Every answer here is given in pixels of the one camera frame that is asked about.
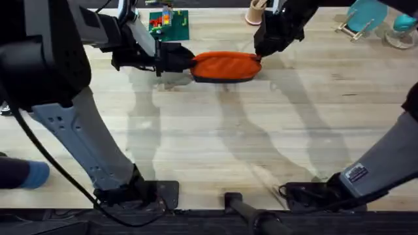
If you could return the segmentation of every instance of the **orange pouch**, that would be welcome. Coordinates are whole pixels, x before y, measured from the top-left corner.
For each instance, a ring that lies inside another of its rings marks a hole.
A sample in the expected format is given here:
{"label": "orange pouch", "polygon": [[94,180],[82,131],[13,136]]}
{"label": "orange pouch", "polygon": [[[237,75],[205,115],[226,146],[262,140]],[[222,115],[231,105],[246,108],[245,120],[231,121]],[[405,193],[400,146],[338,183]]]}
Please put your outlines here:
{"label": "orange pouch", "polygon": [[247,82],[261,70],[255,54],[242,52],[205,52],[193,60],[196,65],[190,71],[196,82]]}

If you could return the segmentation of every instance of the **wooden tabletop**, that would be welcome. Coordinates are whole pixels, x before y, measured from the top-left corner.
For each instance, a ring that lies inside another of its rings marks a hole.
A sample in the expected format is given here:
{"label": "wooden tabletop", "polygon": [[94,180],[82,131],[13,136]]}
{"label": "wooden tabletop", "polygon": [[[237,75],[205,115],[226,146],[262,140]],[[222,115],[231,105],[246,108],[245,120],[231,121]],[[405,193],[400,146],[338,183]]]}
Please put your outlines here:
{"label": "wooden tabletop", "polygon": [[[238,191],[256,208],[283,209],[272,190],[289,181],[326,181],[356,161],[393,125],[417,82],[417,49],[401,51],[379,37],[387,23],[357,43],[335,33],[345,8],[321,8],[306,39],[263,59],[254,81],[197,84],[188,72],[164,73],[110,65],[110,54],[86,47],[98,109],[118,146],[148,179],[178,180],[180,208],[223,207]],[[140,10],[147,22],[150,9]],[[189,9],[196,55],[254,52],[257,27],[245,9]],[[104,10],[115,14],[115,10]],[[51,154],[88,191],[91,182],[64,147],[38,123],[30,126]],[[0,150],[43,161],[12,117],[0,118]],[[418,210],[418,185],[409,182],[370,210]],[[91,208],[55,169],[40,189],[0,191],[4,208]]]}

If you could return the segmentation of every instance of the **green base plate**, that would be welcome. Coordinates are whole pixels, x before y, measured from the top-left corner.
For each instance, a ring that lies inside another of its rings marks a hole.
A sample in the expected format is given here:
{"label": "green base plate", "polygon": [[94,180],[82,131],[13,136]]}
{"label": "green base plate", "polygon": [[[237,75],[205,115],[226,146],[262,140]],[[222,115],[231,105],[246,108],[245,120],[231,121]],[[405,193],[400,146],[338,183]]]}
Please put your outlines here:
{"label": "green base plate", "polygon": [[[150,20],[158,19],[162,16],[162,12],[151,12]],[[189,11],[188,10],[173,10],[173,17],[171,26],[163,27],[163,34],[151,33],[154,38],[160,39],[162,42],[174,40],[189,40]]]}

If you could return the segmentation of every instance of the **teal object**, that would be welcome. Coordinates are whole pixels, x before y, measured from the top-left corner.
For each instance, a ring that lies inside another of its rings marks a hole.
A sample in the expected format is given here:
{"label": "teal object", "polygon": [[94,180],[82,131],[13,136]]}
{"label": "teal object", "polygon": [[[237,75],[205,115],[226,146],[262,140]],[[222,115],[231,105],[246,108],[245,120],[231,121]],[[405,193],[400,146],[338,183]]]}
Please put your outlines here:
{"label": "teal object", "polygon": [[394,21],[393,29],[398,32],[405,32],[411,29],[417,23],[417,19],[408,15],[401,15]]}
{"label": "teal object", "polygon": [[29,175],[19,186],[22,189],[36,189],[42,186],[50,176],[50,167],[44,162],[27,161],[29,164]]}
{"label": "teal object", "polygon": [[355,15],[347,23],[348,27],[359,32],[370,20],[374,20],[365,30],[367,32],[375,29],[385,20],[388,8],[377,0],[357,0],[348,10],[348,15],[355,10]]}

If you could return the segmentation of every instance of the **label sticker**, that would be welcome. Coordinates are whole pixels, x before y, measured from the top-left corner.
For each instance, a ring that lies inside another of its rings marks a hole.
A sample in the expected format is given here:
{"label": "label sticker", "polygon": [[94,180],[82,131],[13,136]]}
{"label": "label sticker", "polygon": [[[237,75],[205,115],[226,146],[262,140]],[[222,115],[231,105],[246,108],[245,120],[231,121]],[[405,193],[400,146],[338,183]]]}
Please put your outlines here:
{"label": "label sticker", "polygon": [[363,176],[367,175],[368,171],[361,163],[357,163],[351,170],[346,172],[346,178],[354,183],[361,179]]}

